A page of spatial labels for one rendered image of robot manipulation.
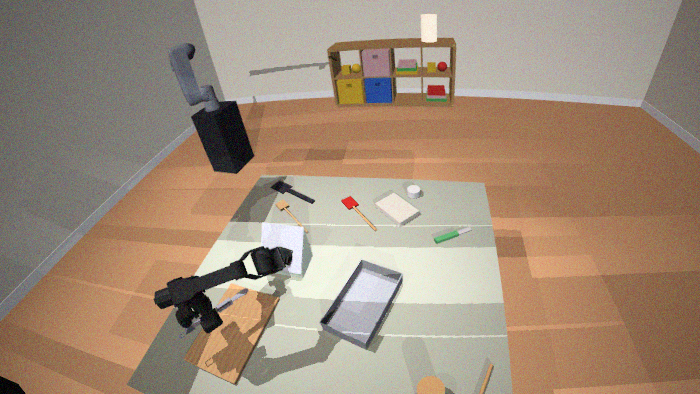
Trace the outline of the wooden board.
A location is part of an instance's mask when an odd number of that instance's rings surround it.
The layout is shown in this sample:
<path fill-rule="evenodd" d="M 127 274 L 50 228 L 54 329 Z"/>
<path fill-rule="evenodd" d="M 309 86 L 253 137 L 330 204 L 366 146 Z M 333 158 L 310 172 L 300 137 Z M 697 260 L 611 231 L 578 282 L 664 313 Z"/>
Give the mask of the wooden board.
<path fill-rule="evenodd" d="M 218 313 L 223 323 L 200 331 L 184 360 L 212 375 L 237 384 L 280 298 L 249 289 Z"/>

